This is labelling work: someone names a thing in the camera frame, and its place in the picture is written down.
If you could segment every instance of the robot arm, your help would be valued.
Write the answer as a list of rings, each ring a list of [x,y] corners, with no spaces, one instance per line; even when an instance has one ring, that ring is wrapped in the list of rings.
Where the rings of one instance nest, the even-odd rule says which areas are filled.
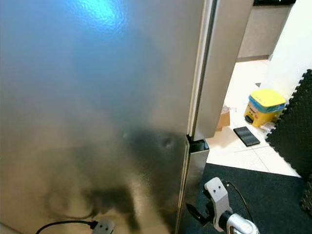
[[[204,185],[204,194],[213,204],[213,210],[207,218],[204,218],[197,209],[187,204],[191,215],[203,226],[211,222],[219,232],[226,231],[227,234],[259,234],[258,228],[249,220],[238,214],[233,214],[229,204],[228,192],[221,180],[215,177]]]

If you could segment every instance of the black rectangular object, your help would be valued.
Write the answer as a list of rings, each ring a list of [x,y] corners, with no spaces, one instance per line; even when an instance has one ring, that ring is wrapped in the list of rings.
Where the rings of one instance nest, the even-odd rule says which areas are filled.
[[[254,6],[266,6],[266,5],[273,5],[273,6],[279,6],[279,5],[290,5],[294,4],[296,0],[254,0],[253,5]]]
[[[247,127],[234,128],[233,131],[246,146],[260,144],[260,141],[249,131]]]

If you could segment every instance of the white wall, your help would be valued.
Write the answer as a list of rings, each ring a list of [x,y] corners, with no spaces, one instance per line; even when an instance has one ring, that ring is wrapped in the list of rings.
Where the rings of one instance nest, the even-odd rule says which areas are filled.
[[[297,0],[288,16],[261,88],[289,99],[307,69],[312,69],[312,0]]]

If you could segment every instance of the cardboard box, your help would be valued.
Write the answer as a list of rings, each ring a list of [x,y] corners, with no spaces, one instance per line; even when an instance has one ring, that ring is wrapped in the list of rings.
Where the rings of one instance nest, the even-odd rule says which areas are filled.
[[[218,125],[216,127],[216,132],[222,130],[223,127],[230,125],[230,109],[227,106],[222,108]]]

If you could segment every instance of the refrigerator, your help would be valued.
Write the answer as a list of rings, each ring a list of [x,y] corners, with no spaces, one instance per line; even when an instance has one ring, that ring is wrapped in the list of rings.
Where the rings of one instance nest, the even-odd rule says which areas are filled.
[[[1,223],[185,233],[252,3],[2,0]]]

